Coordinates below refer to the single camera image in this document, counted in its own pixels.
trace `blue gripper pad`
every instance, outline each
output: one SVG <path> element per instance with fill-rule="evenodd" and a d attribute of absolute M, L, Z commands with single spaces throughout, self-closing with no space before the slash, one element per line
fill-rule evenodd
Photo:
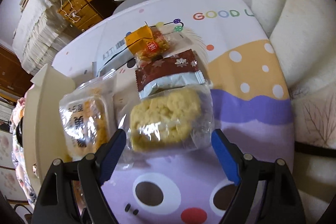
<path fill-rule="evenodd" d="M 217 130 L 214 130 L 211 134 L 211 145 L 215 150 L 216 156 L 222 165 L 224 173 L 229 181 L 232 181 L 236 186 L 240 183 L 241 177 L 239 176 L 238 164 L 233 159 L 232 155 L 219 137 Z"/>
<path fill-rule="evenodd" d="M 103 185 L 105 181 L 108 181 L 118 163 L 118 160 L 124 151 L 126 145 L 126 133 L 122 131 L 115 139 L 111 149 L 107 153 L 106 157 L 100 165 L 100 185 Z"/>

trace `silver screw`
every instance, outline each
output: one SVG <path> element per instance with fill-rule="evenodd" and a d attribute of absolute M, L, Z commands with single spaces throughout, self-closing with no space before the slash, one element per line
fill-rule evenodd
<path fill-rule="evenodd" d="M 285 165 L 286 163 L 285 163 L 285 161 L 283 159 L 278 159 L 277 160 L 277 164 L 278 165 Z"/>
<path fill-rule="evenodd" d="M 244 154 L 244 159 L 246 159 L 246 160 L 252 160 L 253 156 L 251 154 L 249 154 L 249 153 L 246 153 L 246 154 Z"/>
<path fill-rule="evenodd" d="M 87 155 L 85 156 L 85 158 L 86 158 L 87 160 L 93 160 L 93 159 L 95 158 L 95 155 L 92 154 L 92 153 L 90 153 L 90 154 L 87 154 Z"/>
<path fill-rule="evenodd" d="M 60 165 L 60 163 L 61 163 L 61 160 L 60 159 L 55 159 L 53 162 L 53 165 Z"/>

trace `purple wavy pattern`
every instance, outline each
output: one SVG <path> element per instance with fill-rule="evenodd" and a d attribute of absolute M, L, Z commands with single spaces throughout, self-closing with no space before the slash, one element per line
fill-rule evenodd
<path fill-rule="evenodd" d="M 264 95 L 249 101 L 237 98 L 223 90 L 211 90 L 214 117 L 223 122 L 260 122 L 281 125 L 293 122 L 290 99 L 276 100 Z"/>

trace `barcode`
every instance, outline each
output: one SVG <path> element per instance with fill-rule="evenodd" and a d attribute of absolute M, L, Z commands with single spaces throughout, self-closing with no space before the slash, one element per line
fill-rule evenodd
<path fill-rule="evenodd" d="M 116 49 L 119 49 L 123 44 L 125 44 L 125 40 L 120 40 L 117 45 L 115 46 Z"/>

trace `white polka dot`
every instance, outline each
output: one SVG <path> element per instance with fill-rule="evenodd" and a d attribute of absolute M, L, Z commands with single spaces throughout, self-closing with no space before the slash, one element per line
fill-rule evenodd
<path fill-rule="evenodd" d="M 272 47 L 272 45 L 271 45 L 270 43 L 266 43 L 266 44 L 264 45 L 264 48 L 265 48 L 265 50 L 268 51 L 269 53 L 274 53 L 273 47 Z"/>
<path fill-rule="evenodd" d="M 268 66 L 266 66 L 266 65 L 263 65 L 261 68 L 262 68 L 262 70 L 263 70 L 264 72 L 268 72 L 268 71 L 269 71 L 269 68 L 268 68 Z"/>
<path fill-rule="evenodd" d="M 250 86 L 247 83 L 242 83 L 240 85 L 240 90 L 244 93 L 248 93 L 250 91 Z"/>
<path fill-rule="evenodd" d="M 284 95 L 284 90 L 280 85 L 274 85 L 272 91 L 274 96 L 277 97 L 278 99 L 282 98 Z"/>
<path fill-rule="evenodd" d="M 232 51 L 229 53 L 229 57 L 233 62 L 240 62 L 242 60 L 242 56 L 239 52 Z"/>

